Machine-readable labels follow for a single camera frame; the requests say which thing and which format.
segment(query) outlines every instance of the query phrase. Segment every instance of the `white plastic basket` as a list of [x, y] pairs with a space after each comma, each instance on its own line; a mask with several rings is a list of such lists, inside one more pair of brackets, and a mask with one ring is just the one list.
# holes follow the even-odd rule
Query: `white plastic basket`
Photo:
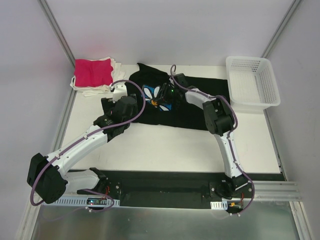
[[228, 56], [225, 62], [232, 108], [251, 112], [280, 104], [275, 74], [268, 59]]

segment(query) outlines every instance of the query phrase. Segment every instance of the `folded red cloth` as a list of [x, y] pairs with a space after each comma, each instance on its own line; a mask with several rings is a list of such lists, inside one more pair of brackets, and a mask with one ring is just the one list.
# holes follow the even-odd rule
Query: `folded red cloth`
[[111, 59], [90, 61], [86, 59], [75, 60], [75, 86], [76, 87], [99, 87], [112, 84]]

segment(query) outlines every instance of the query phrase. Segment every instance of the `metal frame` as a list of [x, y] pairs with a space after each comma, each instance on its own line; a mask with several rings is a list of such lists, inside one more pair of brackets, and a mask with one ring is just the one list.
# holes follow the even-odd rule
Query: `metal frame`
[[[75, 66], [75, 57], [47, 3], [46, 0], [37, 0], [39, 5], [41, 6], [47, 20], [49, 21], [57, 39], [59, 40], [61, 47], [63, 48], [66, 56], [73, 66]], [[293, 0], [290, 5], [288, 11], [286, 12], [284, 18], [279, 24], [277, 30], [269, 41], [267, 47], [265, 48], [262, 57], [268, 58], [270, 53], [272, 52], [274, 46], [276, 45], [278, 39], [289, 23], [290, 19], [293, 17], [296, 12], [298, 6], [303, 0]], [[73, 104], [76, 97], [76, 91], [71, 90], [68, 96], [67, 103], [65, 105], [63, 116], [59, 124], [58, 133], [56, 135], [54, 145], [52, 150], [55, 151], [62, 146], [63, 138], [67, 129], [69, 117], [73, 108]], [[272, 129], [270, 126], [270, 121], [268, 118], [267, 111], [264, 111], [265, 119], [268, 124], [272, 144], [274, 146], [274, 151], [277, 156], [279, 166], [281, 167], [281, 160], [278, 153], [277, 145], [275, 142], [274, 135], [272, 133]], [[293, 217], [296, 223], [296, 227], [299, 233], [299, 237], [302, 240], [311, 240], [313, 236], [310, 232], [310, 226], [304, 211], [303, 203], [301, 202], [301, 196], [295, 182], [289, 181], [254, 181], [255, 183], [255, 199], [256, 201], [290, 201], [290, 206], [292, 209]], [[19, 231], [17, 233], [16, 238], [20, 240], [28, 240], [31, 238], [33, 229], [36, 224], [36, 219], [38, 216], [40, 207], [33, 207], [30, 203], [27, 204], [22, 223], [20, 225]]]

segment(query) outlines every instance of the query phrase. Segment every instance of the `gray wall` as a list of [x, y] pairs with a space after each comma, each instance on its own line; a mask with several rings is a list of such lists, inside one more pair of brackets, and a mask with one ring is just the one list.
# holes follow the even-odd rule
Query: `gray wall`
[[36, 0], [0, 7], [0, 239], [14, 239], [31, 157], [50, 151], [73, 68]]
[[281, 104], [268, 110], [288, 179], [298, 181], [315, 239], [320, 228], [320, 1], [305, 0], [270, 60]]
[[292, 0], [47, 0], [75, 58], [226, 65], [261, 56]]

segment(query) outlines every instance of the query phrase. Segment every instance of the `black cloth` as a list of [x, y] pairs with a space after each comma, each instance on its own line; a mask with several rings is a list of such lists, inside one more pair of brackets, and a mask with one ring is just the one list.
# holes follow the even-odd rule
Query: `black cloth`
[[[170, 76], [163, 71], [156, 68], [147, 66], [142, 63], [138, 63], [139, 71], [133, 73], [130, 76], [130, 80], [143, 87], [147, 85], [152, 88], [162, 86], [163, 83], [169, 83]], [[228, 82], [223, 79], [215, 78], [203, 78], [203, 77], [185, 77], [189, 86], [195, 86], [202, 92], [215, 95], [223, 95], [227, 101], [230, 102]], [[128, 96], [130, 94], [136, 94], [138, 109], [141, 110], [143, 105], [143, 98], [139, 90], [132, 84], [126, 83]], [[146, 103], [145, 109], [142, 115], [136, 119], [135, 123], [150, 124], [150, 125], [165, 125], [171, 127], [179, 127], [186, 129], [207, 130], [204, 112], [199, 107], [182, 102], [179, 107], [165, 106], [170, 110], [162, 110], [159, 107], [155, 107], [150, 101]]]

